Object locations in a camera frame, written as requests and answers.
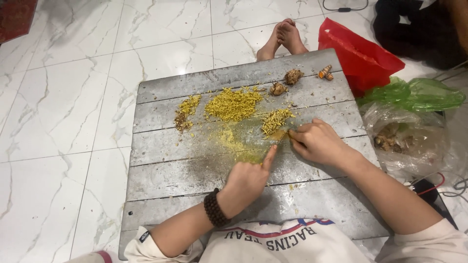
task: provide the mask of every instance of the bare foot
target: bare foot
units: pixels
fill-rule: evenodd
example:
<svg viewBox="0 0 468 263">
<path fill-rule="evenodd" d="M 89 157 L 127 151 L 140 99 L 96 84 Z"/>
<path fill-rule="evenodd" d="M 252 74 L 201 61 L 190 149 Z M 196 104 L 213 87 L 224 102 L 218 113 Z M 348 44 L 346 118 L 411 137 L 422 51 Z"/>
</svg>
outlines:
<svg viewBox="0 0 468 263">
<path fill-rule="evenodd" d="M 277 29 L 277 39 L 291 53 L 303 54 L 309 52 L 300 39 L 299 30 L 288 22 L 281 22 Z"/>
<path fill-rule="evenodd" d="M 278 24 L 276 24 L 266 44 L 259 51 L 257 51 L 257 61 L 263 61 L 263 60 L 275 58 L 276 50 L 278 50 L 279 46 L 281 46 L 281 43 L 279 42 L 279 39 L 277 38 L 278 27 L 281 23 L 287 23 L 291 25 L 292 27 L 296 26 L 296 22 L 294 22 L 290 18 L 284 19 L 282 22 L 279 22 Z"/>
</svg>

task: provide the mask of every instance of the black cloth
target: black cloth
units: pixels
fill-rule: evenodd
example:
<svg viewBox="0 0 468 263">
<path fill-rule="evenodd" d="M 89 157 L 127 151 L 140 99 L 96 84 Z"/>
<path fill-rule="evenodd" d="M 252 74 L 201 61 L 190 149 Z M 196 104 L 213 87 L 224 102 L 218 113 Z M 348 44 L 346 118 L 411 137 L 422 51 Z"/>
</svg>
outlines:
<svg viewBox="0 0 468 263">
<path fill-rule="evenodd" d="M 396 56 L 443 70 L 466 61 L 447 9 L 436 1 L 419 10 L 422 4 L 420 0 L 377 1 L 373 28 L 380 45 Z M 400 16 L 411 24 L 400 23 Z"/>
</svg>

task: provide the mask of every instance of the black label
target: black label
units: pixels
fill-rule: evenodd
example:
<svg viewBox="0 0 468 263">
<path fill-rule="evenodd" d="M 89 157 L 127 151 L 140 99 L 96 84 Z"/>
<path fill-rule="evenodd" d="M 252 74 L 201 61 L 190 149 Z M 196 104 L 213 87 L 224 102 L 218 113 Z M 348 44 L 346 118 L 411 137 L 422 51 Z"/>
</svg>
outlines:
<svg viewBox="0 0 468 263">
<path fill-rule="evenodd" d="M 146 231 L 141 237 L 139 238 L 140 242 L 143 243 L 145 239 L 149 236 L 149 231 Z"/>
</svg>

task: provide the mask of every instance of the red rug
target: red rug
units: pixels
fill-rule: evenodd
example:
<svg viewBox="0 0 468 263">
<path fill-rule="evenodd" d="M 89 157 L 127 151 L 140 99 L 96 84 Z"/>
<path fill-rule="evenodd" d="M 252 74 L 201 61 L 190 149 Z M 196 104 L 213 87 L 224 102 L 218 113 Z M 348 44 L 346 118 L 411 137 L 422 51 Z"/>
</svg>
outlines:
<svg viewBox="0 0 468 263">
<path fill-rule="evenodd" d="M 0 44 L 29 32 L 36 4 L 37 0 L 3 0 L 0 4 Z"/>
</svg>

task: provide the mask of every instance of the red wire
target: red wire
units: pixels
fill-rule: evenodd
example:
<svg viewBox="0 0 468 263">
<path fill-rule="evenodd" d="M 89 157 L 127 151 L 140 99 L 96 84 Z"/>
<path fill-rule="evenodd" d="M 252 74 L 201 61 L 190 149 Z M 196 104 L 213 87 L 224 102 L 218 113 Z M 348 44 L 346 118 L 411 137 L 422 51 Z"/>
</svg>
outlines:
<svg viewBox="0 0 468 263">
<path fill-rule="evenodd" d="M 434 189 L 437 189 L 439 186 L 443 185 L 444 182 L 445 182 L 445 176 L 444 176 L 443 174 L 441 174 L 441 173 L 438 173 L 438 174 L 440 174 L 440 176 L 442 177 L 442 182 L 439 183 L 438 185 L 432 187 L 432 188 L 427 189 L 426 191 L 422 191 L 422 192 L 418 193 L 417 195 L 420 196 L 420 195 L 425 194 L 425 193 L 427 193 L 427 192 L 429 192 L 429 191 L 432 191 L 432 190 L 434 190 Z"/>
</svg>

